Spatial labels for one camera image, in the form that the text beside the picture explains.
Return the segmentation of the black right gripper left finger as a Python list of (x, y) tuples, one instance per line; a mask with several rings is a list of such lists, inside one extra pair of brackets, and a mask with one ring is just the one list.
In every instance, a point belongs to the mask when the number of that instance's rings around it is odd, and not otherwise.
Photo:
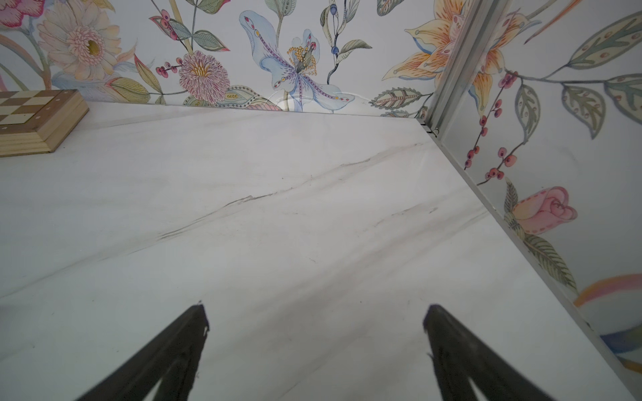
[(155, 336), (81, 400), (187, 400), (192, 392), (209, 322), (197, 304)]

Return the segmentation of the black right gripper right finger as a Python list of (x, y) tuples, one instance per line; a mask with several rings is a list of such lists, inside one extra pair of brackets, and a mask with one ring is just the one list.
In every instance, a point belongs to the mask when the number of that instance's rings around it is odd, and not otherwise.
[(444, 400), (550, 400), (443, 306), (432, 304), (422, 326)]

